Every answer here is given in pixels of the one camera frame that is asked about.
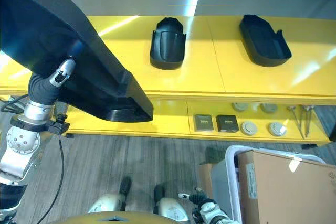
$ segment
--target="wooden floor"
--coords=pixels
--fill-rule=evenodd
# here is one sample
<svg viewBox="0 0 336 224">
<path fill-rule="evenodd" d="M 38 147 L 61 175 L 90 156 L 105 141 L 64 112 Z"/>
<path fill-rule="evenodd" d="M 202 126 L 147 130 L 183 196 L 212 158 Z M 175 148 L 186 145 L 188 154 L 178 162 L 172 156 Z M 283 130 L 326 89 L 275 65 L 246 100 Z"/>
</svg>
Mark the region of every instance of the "wooden floor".
<svg viewBox="0 0 336 224">
<path fill-rule="evenodd" d="M 327 133 L 336 119 L 332 107 L 317 108 Z M 8 128 L 10 115 L 2 115 L 0 124 Z M 218 162 L 235 142 L 182 140 L 151 137 L 76 135 L 63 139 L 65 179 L 58 200 L 43 223 L 83 214 L 101 195 L 117 191 L 124 175 L 133 179 L 127 210 L 153 210 L 153 189 L 164 183 L 167 196 L 190 193 L 199 180 L 197 166 Z M 336 165 L 336 143 L 302 150 L 300 145 L 244 143 L 291 152 L 311 153 Z M 43 163 L 29 184 L 17 215 L 18 224 L 36 223 L 49 207 L 60 180 L 60 154 L 57 138 L 47 146 Z M 182 202 L 191 213 L 192 204 Z"/>
</svg>

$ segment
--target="white robotic hand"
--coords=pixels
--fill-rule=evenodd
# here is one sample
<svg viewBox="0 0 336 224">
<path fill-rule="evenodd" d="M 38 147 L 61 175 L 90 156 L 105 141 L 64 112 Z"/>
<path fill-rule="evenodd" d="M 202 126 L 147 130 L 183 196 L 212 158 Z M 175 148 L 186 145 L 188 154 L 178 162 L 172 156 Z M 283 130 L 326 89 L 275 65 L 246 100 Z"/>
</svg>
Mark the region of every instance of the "white robotic hand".
<svg viewBox="0 0 336 224">
<path fill-rule="evenodd" d="M 222 211 L 219 205 L 213 199 L 208 198 L 207 194 L 200 188 L 195 188 L 196 193 L 178 194 L 180 199 L 187 199 L 198 205 L 193 211 L 193 217 L 196 224 L 239 224 L 231 220 L 227 214 Z"/>
</svg>

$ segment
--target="yellow shelving unit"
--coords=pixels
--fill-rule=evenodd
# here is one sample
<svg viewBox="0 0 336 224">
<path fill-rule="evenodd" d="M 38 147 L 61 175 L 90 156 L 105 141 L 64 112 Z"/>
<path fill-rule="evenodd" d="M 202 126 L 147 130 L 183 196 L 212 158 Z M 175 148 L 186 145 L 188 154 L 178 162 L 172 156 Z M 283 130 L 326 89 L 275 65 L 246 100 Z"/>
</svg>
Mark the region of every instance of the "yellow shelving unit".
<svg viewBox="0 0 336 224">
<path fill-rule="evenodd" d="M 179 69 L 165 71 L 151 66 L 149 58 L 152 31 L 163 17 L 88 18 L 97 32 L 103 34 L 104 43 L 133 73 L 153 101 L 155 117 L 150 123 L 113 123 L 71 108 L 69 132 L 327 142 L 315 114 L 309 138 L 303 140 L 295 130 L 291 113 L 281 104 L 336 105 L 335 20 L 264 17 L 274 30 L 283 30 L 292 52 L 292 58 L 285 64 L 265 68 L 248 58 L 239 31 L 241 16 L 177 17 L 187 33 L 185 60 Z M 0 55 L 0 60 L 0 94 L 27 93 L 31 72 L 5 54 Z M 273 118 L 260 111 L 237 113 L 232 111 L 231 102 L 276 103 L 279 112 Z M 211 114 L 214 122 L 217 114 L 234 113 L 239 123 L 255 120 L 260 131 L 253 137 L 216 130 L 195 132 L 192 116 L 200 113 L 198 111 Z M 288 120 L 291 130 L 281 138 L 270 136 L 265 125 L 272 120 Z"/>
<path fill-rule="evenodd" d="M 108 122 L 70 107 L 67 120 L 70 123 L 70 128 L 67 133 L 317 143 L 320 145 L 329 143 L 329 139 L 315 113 L 312 115 L 310 134 L 308 138 L 303 139 L 293 114 L 287 109 L 286 105 L 279 105 L 276 113 L 267 114 L 261 110 L 258 103 L 249 104 L 248 110 L 244 112 L 237 112 L 233 109 L 231 103 L 222 102 L 153 100 L 152 103 L 154 105 L 154 120 L 145 123 Z M 211 132 L 196 131 L 194 123 L 194 115 L 196 114 L 211 115 L 214 130 Z M 236 115 L 239 126 L 244 121 L 252 121 L 257 125 L 258 132 L 254 136 L 247 136 L 241 131 L 236 133 L 219 132 L 216 124 L 216 116 L 219 114 Z M 271 122 L 280 122 L 285 125 L 287 133 L 281 137 L 271 135 L 268 131 L 268 125 Z"/>
</svg>

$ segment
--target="black cable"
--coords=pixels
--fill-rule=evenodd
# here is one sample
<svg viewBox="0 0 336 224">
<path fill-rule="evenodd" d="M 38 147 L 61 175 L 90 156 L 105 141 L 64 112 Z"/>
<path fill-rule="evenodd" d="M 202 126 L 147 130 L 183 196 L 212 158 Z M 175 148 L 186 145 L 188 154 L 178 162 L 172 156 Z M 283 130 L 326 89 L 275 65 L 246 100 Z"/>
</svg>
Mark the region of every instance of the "black cable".
<svg viewBox="0 0 336 224">
<path fill-rule="evenodd" d="M 48 208 L 48 210 L 46 211 L 46 213 L 42 216 L 42 218 L 37 222 L 37 224 L 40 224 L 43 219 L 48 215 L 48 213 L 50 212 L 50 210 L 52 209 L 52 207 L 54 206 L 56 200 L 57 200 L 57 197 L 59 195 L 59 192 L 61 191 L 61 187 L 62 187 L 62 184 L 63 184 L 63 178 L 64 178 L 64 154 L 63 154 L 63 148 L 62 148 L 62 142 L 61 142 L 61 138 L 58 139 L 58 143 L 59 143 L 59 150 L 61 152 L 61 159 L 62 159 L 62 173 L 61 173 L 61 180 L 59 182 L 59 186 L 58 186 L 58 190 L 57 190 L 57 193 L 54 197 L 54 200 L 52 201 L 50 207 Z"/>
<path fill-rule="evenodd" d="M 10 112 L 15 114 L 23 113 L 23 109 L 19 108 L 18 106 L 14 105 L 18 103 L 19 100 L 27 97 L 28 94 L 21 95 L 18 98 L 15 98 L 13 101 L 6 102 L 4 105 L 1 106 L 1 112 Z"/>
</svg>

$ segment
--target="cardboard box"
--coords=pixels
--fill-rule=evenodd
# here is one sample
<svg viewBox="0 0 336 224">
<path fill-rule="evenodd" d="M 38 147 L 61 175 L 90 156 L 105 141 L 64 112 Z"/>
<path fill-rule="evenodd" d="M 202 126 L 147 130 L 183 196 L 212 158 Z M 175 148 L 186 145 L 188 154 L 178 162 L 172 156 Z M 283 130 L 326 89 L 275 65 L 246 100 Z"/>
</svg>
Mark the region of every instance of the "cardboard box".
<svg viewBox="0 0 336 224">
<path fill-rule="evenodd" d="M 238 155 L 245 224 L 335 224 L 336 167 L 261 151 Z"/>
<path fill-rule="evenodd" d="M 198 172 L 200 174 L 201 184 L 200 188 L 208 194 L 209 198 L 213 198 L 212 193 L 212 181 L 211 181 L 211 169 L 216 164 L 204 164 L 200 165 L 198 168 Z"/>
</svg>

